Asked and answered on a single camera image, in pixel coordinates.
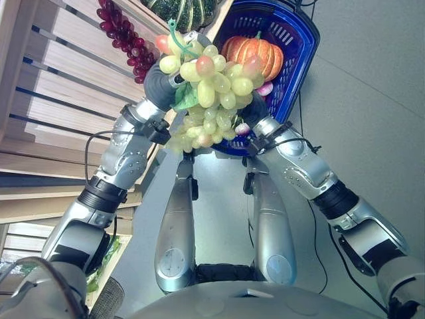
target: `bunch of green grapes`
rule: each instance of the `bunch of green grapes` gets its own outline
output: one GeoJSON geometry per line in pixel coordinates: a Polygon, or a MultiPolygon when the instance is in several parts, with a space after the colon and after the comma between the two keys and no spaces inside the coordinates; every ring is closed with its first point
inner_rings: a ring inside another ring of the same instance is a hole
{"type": "MultiPolygon", "coordinates": [[[[186,46],[182,36],[176,33],[179,42],[186,46]]],[[[208,148],[219,144],[223,139],[236,137],[236,113],[252,101],[252,91],[261,87],[264,77],[260,71],[260,57],[251,56],[243,65],[226,62],[214,45],[203,48],[199,43],[191,43],[190,54],[182,56],[182,50],[170,36],[167,48],[157,45],[165,53],[160,69],[167,74],[180,71],[180,75],[190,82],[197,91],[198,104],[188,109],[183,125],[172,135],[168,146],[181,152],[191,152],[193,148],[208,148]]]]}

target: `pumpkin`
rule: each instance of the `pumpkin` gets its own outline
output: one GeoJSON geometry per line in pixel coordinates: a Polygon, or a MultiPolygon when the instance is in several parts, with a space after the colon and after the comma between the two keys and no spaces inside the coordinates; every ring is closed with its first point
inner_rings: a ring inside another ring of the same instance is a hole
{"type": "Polygon", "coordinates": [[[141,3],[165,22],[174,19],[177,30],[186,33],[213,21],[217,0],[141,0],[141,3]]]}
{"type": "Polygon", "coordinates": [[[221,50],[221,55],[227,61],[234,61],[239,64],[243,64],[247,58],[255,54],[260,57],[261,74],[264,76],[264,82],[277,77],[284,64],[284,53],[277,45],[260,39],[260,32],[252,39],[238,35],[231,37],[227,39],[221,50]]]}

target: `green squash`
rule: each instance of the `green squash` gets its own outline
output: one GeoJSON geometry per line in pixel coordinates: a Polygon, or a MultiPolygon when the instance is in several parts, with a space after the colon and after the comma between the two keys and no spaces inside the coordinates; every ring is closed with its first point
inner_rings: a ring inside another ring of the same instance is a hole
{"type": "Polygon", "coordinates": [[[177,30],[186,33],[209,25],[215,16],[217,0],[140,0],[158,17],[176,20],[177,30]]]}

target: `floor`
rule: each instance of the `floor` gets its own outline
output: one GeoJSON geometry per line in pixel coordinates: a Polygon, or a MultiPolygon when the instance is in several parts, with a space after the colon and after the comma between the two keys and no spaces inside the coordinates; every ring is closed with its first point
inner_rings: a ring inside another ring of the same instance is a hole
{"type": "MultiPolygon", "coordinates": [[[[311,7],[305,10],[311,13],[311,7]]],[[[425,2],[319,0],[314,18],[321,44],[301,90],[303,130],[339,178],[362,195],[406,237],[424,260],[424,22],[425,2]]],[[[298,102],[290,120],[300,128],[298,102]]],[[[126,317],[163,296],[153,257],[162,214],[179,159],[168,153],[137,210],[134,237],[113,273],[126,292],[126,317]]],[[[250,264],[239,159],[198,156],[194,202],[198,263],[250,264]]],[[[289,186],[281,194],[296,247],[296,286],[319,291],[325,276],[314,253],[314,221],[307,202],[289,186]]],[[[347,277],[317,213],[317,250],[329,282],[324,295],[384,317],[347,277]]],[[[353,276],[379,300],[373,278],[353,276]]]]}

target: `blue basket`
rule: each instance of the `blue basket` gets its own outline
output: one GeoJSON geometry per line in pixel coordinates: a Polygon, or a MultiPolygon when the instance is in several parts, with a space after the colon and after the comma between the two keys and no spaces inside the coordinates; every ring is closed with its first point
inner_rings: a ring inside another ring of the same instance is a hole
{"type": "MultiPolygon", "coordinates": [[[[281,48],[284,65],[272,81],[273,91],[266,97],[270,114],[280,123],[292,110],[311,60],[319,45],[320,35],[310,18],[287,1],[236,0],[222,24],[215,45],[220,50],[234,35],[261,37],[281,48]]],[[[247,156],[246,137],[223,140],[213,148],[230,155],[247,156]]]]}

